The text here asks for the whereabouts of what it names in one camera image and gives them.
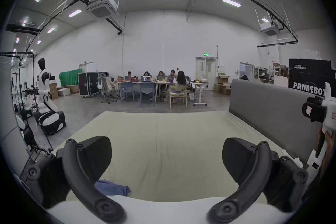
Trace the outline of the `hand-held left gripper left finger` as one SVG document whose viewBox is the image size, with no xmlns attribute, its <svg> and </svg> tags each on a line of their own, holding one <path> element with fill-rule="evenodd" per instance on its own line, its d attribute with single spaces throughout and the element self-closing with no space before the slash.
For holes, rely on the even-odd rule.
<svg viewBox="0 0 336 224">
<path fill-rule="evenodd" d="M 111 142 L 106 136 L 81 142 L 69 138 L 56 154 L 46 152 L 35 164 L 26 165 L 23 182 L 44 209 L 65 201 L 72 191 L 101 221 L 120 224 L 126 219 L 123 207 L 95 188 L 111 162 L 111 155 Z"/>
</svg>

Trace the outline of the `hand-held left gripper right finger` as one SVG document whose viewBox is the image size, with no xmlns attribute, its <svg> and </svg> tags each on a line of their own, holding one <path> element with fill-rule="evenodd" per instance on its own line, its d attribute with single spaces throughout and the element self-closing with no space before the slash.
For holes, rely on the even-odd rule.
<svg viewBox="0 0 336 224">
<path fill-rule="evenodd" d="M 267 204 L 282 213 L 294 213 L 299 208 L 308 173 L 289 157 L 279 157 L 268 142 L 256 145 L 242 138 L 227 138 L 222 160 L 238 189 L 212 206 L 207 214 L 210 223 L 233 222 L 246 213 L 262 193 Z"/>
</svg>

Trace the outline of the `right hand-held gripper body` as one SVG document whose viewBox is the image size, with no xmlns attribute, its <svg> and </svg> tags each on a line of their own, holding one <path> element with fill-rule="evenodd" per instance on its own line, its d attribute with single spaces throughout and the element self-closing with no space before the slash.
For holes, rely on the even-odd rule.
<svg viewBox="0 0 336 224">
<path fill-rule="evenodd" d="M 308 165 L 318 170 L 322 164 L 326 153 L 327 144 L 325 142 L 325 133 L 330 135 L 336 130 L 336 99 L 331 95 L 331 86 L 325 83 L 325 98 L 316 95 L 309 97 L 302 106 L 302 113 L 308 117 L 311 122 L 321 122 L 322 134 L 319 139 L 317 150 L 313 150 L 308 159 Z"/>
</svg>

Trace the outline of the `person's right hand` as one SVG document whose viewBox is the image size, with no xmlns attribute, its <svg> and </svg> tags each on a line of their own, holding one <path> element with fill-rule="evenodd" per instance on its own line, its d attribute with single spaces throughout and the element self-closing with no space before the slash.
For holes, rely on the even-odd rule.
<svg viewBox="0 0 336 224">
<path fill-rule="evenodd" d="M 326 144 L 326 150 L 325 150 L 325 156 L 321 162 L 321 168 L 322 167 L 328 167 L 330 160 L 334 153 L 334 144 L 335 144 L 335 131 L 332 132 L 332 134 L 329 131 L 324 132 L 325 135 L 325 144 Z"/>
</svg>

